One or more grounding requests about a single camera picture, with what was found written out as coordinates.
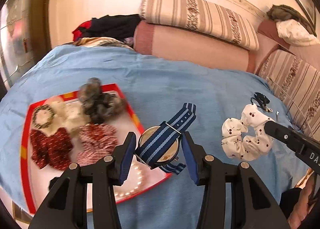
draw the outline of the dark green cloth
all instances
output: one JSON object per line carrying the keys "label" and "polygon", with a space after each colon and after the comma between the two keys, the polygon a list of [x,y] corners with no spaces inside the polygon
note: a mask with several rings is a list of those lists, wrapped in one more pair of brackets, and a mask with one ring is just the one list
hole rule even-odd
{"label": "dark green cloth", "polygon": [[267,12],[267,16],[271,20],[286,21],[289,19],[294,19],[299,22],[310,34],[313,34],[317,37],[316,31],[309,21],[292,7],[286,5],[273,5],[272,8]]}

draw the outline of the red tray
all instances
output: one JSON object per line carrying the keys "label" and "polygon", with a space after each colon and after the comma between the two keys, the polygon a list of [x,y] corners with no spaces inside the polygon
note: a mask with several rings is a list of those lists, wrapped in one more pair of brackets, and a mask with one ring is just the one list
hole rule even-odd
{"label": "red tray", "polygon": [[[102,91],[115,92],[119,95],[119,97],[125,99],[124,94],[121,92],[117,84],[103,85]],[[74,101],[77,101],[77,91],[60,95],[60,97],[62,97],[67,104],[72,103]],[[20,150],[21,181],[22,181],[25,200],[26,200],[27,207],[30,214],[35,214],[37,208],[40,206],[42,200],[45,198],[48,192],[47,187],[49,184],[49,180],[55,176],[60,176],[62,174],[61,171],[55,170],[49,165],[47,165],[45,168],[40,170],[31,160],[32,146],[29,140],[31,117],[34,109],[42,105],[45,101],[46,99],[33,103],[29,106],[24,127],[23,127],[22,139],[21,139],[21,150]],[[127,132],[129,131],[135,132],[137,139],[144,132],[143,126],[141,125],[138,117],[136,116],[136,114],[134,113],[134,111],[132,110],[128,102],[126,102],[126,111],[123,113],[123,115],[120,118],[122,118],[121,122],[118,122],[117,124],[112,123],[112,125],[114,125],[119,131],[117,132],[119,143],[123,143],[124,138],[126,137]],[[141,163],[135,162],[134,167],[137,167],[137,166],[139,166],[139,171],[141,171],[144,174],[144,182],[143,182],[143,186],[141,187],[141,190],[139,192],[132,193],[128,196],[123,196],[122,198],[118,199],[116,203],[120,203],[132,197],[135,197],[153,188],[154,186],[163,182],[170,176],[170,174],[163,172],[159,168],[150,170],[147,166],[142,165]],[[92,190],[92,187],[88,185],[87,199],[91,197],[92,191],[90,192],[90,190]],[[87,212],[90,212],[90,211],[92,211],[92,199],[91,199],[91,202],[90,202],[90,199],[87,200]]]}

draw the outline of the silver screw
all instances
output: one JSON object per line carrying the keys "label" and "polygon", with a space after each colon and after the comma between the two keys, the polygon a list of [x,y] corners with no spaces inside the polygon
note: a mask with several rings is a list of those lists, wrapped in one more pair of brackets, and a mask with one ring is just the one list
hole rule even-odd
{"label": "silver screw", "polygon": [[71,169],[71,170],[74,170],[74,169],[76,169],[78,167],[78,164],[77,163],[71,163],[70,165],[69,165],[69,169]]}
{"label": "silver screw", "polygon": [[211,161],[214,160],[214,157],[213,157],[212,155],[206,155],[206,156],[204,157],[204,159],[205,159],[206,161],[211,162]]}
{"label": "silver screw", "polygon": [[247,162],[241,162],[240,165],[241,165],[241,167],[244,168],[244,169],[247,169],[247,168],[250,167],[249,163],[247,163]]}
{"label": "silver screw", "polygon": [[103,160],[104,160],[105,162],[110,162],[110,161],[113,160],[113,157],[112,157],[111,155],[107,155],[107,156],[105,156],[105,157],[103,158]]}

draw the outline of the blue fabric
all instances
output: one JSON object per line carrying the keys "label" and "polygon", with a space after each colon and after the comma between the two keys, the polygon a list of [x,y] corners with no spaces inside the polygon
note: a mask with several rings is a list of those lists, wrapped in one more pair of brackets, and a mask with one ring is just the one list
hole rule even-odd
{"label": "blue fabric", "polygon": [[[88,78],[103,84],[117,83],[147,128],[176,114],[185,101],[197,105],[197,118],[188,128],[194,142],[222,162],[229,159],[221,147],[221,126],[228,117],[240,119],[244,106],[255,92],[270,99],[274,120],[290,125],[286,108],[268,89],[266,82],[250,73],[209,69],[185,61],[143,56],[125,48],[83,48],[64,45],[54,48],[28,71],[0,103],[0,185],[21,207],[26,208],[19,169],[21,131],[28,105],[48,97],[77,90]],[[184,162],[179,151],[179,161]],[[262,181],[279,202],[281,192],[295,184],[307,166],[284,144],[275,141],[269,154],[251,161]],[[194,229],[204,188],[197,187],[185,168],[155,188],[119,205],[123,229]],[[227,201],[230,202],[230,187]],[[226,207],[230,224],[231,205]],[[92,228],[92,214],[88,215]]]}

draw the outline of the cream scrunchie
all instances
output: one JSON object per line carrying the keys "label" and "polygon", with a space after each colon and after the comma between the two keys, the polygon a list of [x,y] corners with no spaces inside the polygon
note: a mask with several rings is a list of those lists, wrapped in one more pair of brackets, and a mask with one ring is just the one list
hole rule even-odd
{"label": "cream scrunchie", "polygon": [[[258,110],[256,104],[246,105],[241,114],[241,120],[228,118],[222,125],[222,148],[229,158],[239,158],[246,161],[257,159],[271,149],[273,138],[264,131],[264,124],[274,121]],[[243,140],[241,133],[248,132],[252,126],[256,136],[246,135]]]}

